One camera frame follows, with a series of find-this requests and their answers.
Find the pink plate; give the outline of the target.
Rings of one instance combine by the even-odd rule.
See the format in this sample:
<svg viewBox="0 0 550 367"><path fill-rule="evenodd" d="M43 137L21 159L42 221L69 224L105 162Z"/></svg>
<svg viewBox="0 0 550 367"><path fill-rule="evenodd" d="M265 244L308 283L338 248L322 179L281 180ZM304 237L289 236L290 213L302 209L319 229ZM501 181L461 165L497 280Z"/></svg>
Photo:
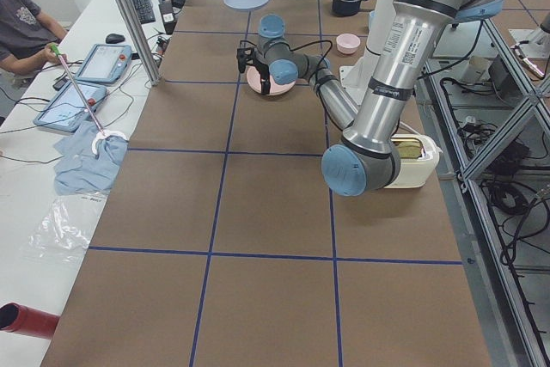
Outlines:
<svg viewBox="0 0 550 367"><path fill-rule="evenodd" d="M255 67L249 66L246 71L246 78L248 86L258 94L261 94L261 84L260 84L260 73L256 70ZM295 82L279 85L275 83L272 76L270 76L270 92L268 95L275 96L281 95L290 91L294 86Z"/></svg>

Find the pink bowl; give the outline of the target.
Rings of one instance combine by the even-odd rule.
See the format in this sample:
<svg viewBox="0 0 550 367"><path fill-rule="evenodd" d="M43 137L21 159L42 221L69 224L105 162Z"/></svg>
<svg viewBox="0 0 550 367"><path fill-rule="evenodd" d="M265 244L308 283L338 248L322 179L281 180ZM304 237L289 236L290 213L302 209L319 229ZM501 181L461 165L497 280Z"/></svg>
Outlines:
<svg viewBox="0 0 550 367"><path fill-rule="evenodd" d="M345 55L354 54L361 46L361 39L355 34L339 34L336 37L337 50Z"/></svg>

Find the black keyboard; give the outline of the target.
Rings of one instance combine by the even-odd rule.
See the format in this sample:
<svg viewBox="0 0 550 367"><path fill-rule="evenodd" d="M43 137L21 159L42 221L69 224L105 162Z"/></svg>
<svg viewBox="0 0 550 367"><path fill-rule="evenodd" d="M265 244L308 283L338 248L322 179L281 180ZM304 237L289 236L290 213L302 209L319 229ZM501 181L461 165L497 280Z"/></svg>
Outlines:
<svg viewBox="0 0 550 367"><path fill-rule="evenodd" d="M137 18L141 24L152 23L156 21L150 0L131 0L137 13Z"/></svg>

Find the light blue cup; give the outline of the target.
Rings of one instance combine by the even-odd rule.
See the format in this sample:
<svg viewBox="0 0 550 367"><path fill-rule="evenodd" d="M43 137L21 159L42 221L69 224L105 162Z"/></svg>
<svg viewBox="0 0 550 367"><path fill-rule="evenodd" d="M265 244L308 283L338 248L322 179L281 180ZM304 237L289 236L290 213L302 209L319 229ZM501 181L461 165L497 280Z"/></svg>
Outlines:
<svg viewBox="0 0 550 367"><path fill-rule="evenodd" d="M376 12L374 10L371 10L369 12L369 21L368 21L368 28L369 28L369 31L371 31L374 27L374 20L375 20L375 17L376 17Z"/></svg>

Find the black computer mouse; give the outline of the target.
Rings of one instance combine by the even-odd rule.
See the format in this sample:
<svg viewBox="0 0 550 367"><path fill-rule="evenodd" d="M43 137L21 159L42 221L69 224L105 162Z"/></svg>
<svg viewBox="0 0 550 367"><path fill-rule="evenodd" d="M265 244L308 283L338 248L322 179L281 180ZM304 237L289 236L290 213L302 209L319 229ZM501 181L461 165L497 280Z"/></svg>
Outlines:
<svg viewBox="0 0 550 367"><path fill-rule="evenodd" d="M105 38L106 44L118 44L125 41L125 36L122 34L108 34Z"/></svg>

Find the toast slice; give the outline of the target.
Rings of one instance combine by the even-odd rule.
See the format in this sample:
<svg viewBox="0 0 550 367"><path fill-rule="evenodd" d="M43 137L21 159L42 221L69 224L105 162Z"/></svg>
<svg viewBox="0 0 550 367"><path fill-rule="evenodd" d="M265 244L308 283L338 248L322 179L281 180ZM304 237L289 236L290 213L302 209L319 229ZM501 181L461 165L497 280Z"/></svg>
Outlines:
<svg viewBox="0 0 550 367"><path fill-rule="evenodd" d="M424 155L424 147L418 139L403 139L394 141L401 159L419 159Z"/></svg>

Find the upper teach pendant tablet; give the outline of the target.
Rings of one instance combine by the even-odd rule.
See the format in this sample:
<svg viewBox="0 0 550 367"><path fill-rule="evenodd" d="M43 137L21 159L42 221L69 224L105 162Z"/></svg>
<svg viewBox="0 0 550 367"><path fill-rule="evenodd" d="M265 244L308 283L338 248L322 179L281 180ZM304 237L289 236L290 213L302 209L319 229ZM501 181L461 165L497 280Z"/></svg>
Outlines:
<svg viewBox="0 0 550 367"><path fill-rule="evenodd" d="M112 85L124 74L131 62L131 55L129 45L95 44L75 78L77 81Z"/></svg>

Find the teach pendant tablet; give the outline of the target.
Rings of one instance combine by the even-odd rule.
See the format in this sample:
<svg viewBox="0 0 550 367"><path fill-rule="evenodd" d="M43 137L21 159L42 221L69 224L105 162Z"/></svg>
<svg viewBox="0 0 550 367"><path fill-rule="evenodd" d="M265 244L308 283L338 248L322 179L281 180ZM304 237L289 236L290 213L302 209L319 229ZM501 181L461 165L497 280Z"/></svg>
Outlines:
<svg viewBox="0 0 550 367"><path fill-rule="evenodd" d="M95 44L75 78L77 81L112 85L124 74L131 62L131 55L129 45Z"/></svg>
<svg viewBox="0 0 550 367"><path fill-rule="evenodd" d="M78 82L89 105L96 110L107 96L103 85ZM89 119L83 100L71 82L66 83L50 100L44 110L34 119L36 126L42 126L62 132L74 132L80 124Z"/></svg>

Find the pink reacher grabber stick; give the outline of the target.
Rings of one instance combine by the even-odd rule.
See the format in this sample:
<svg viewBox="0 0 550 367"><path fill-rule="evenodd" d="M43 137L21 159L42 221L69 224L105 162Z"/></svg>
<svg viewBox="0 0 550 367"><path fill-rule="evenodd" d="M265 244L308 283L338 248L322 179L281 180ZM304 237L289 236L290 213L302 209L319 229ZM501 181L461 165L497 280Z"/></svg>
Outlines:
<svg viewBox="0 0 550 367"><path fill-rule="evenodd" d="M56 55L57 59L59 60L59 63L63 66L66 76L69 78L70 83L74 86L74 88L77 91L78 96L80 97L86 111L88 112L89 116L91 117L92 121L94 122L94 124L96 126L97 133L96 133L95 138L93 139L92 144L91 144L92 153L95 156L98 156L99 155L99 151L98 151L99 142L100 141L106 141L110 137L118 137L118 138L123 139L125 142L127 142L128 138L123 132L108 130L108 129L105 129L101 125L100 121L95 116L94 110L89 105L89 100L86 98L86 96L82 92L79 84L77 83L76 79L74 78L74 76L70 72L69 66L66 63L65 59L63 58L62 53L59 51L58 46L56 44L49 44L48 46L51 49L51 51Z"/></svg>

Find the lower teach pendant tablet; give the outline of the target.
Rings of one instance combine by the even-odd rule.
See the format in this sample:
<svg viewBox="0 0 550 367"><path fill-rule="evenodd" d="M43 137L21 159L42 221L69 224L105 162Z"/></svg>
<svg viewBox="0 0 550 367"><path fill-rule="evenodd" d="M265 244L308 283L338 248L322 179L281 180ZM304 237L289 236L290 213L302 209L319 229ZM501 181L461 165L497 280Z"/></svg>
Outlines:
<svg viewBox="0 0 550 367"><path fill-rule="evenodd" d="M96 110L107 96L103 85L78 82L89 105ZM66 83L50 100L44 110L34 119L36 126L42 126L62 132L74 132L80 124L89 119L83 100L71 82Z"/></svg>

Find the blue cloth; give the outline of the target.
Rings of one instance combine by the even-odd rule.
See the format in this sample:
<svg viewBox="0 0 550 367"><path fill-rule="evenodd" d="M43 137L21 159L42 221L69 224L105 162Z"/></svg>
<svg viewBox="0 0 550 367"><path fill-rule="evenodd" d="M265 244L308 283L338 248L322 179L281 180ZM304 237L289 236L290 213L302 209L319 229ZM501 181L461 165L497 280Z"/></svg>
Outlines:
<svg viewBox="0 0 550 367"><path fill-rule="evenodd" d="M58 195L75 193L108 193L119 173L127 142L120 137L101 140L92 151L97 128L84 121L70 136L53 145L62 156L55 165L54 189Z"/></svg>

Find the seated person grey shirt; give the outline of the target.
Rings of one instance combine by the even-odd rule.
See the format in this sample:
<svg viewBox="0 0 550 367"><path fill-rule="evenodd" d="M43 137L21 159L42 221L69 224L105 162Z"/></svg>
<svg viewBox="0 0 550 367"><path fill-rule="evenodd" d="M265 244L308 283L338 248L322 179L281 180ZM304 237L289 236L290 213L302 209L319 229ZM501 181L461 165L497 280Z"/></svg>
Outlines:
<svg viewBox="0 0 550 367"><path fill-rule="evenodd" d="M1 0L1 69L26 76L57 64L52 50L68 34L33 0Z"/></svg>

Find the clear plastic bag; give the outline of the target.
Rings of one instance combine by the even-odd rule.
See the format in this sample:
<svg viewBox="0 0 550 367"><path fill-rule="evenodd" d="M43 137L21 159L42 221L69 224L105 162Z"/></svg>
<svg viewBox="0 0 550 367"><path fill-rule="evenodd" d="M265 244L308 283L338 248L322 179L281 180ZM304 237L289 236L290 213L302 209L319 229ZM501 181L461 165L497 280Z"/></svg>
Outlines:
<svg viewBox="0 0 550 367"><path fill-rule="evenodd" d="M28 258L81 264L107 197L74 194L57 197L24 246Z"/></svg>

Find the red tube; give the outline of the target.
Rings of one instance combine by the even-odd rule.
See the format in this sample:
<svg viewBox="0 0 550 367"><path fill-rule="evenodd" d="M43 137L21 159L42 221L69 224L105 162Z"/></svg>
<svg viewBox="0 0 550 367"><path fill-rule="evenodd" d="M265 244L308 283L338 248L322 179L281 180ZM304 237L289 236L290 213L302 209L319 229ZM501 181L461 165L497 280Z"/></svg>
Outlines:
<svg viewBox="0 0 550 367"><path fill-rule="evenodd" d="M5 333L51 339L58 322L58 315L22 304L7 303L1 307L1 331Z"/></svg>

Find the aluminium frame post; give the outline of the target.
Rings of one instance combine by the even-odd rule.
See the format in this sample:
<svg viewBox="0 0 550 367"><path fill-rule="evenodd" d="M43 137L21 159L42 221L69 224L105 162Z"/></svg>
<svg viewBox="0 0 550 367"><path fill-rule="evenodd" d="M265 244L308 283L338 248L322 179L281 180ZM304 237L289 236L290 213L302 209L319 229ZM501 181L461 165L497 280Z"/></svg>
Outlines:
<svg viewBox="0 0 550 367"><path fill-rule="evenodd" d="M128 29L132 42L137 50L141 62L145 68L146 74L152 86L156 86L160 80L160 73L153 59L149 43L146 40L142 25L138 19L138 14L133 7L131 0L115 0L119 11Z"/></svg>

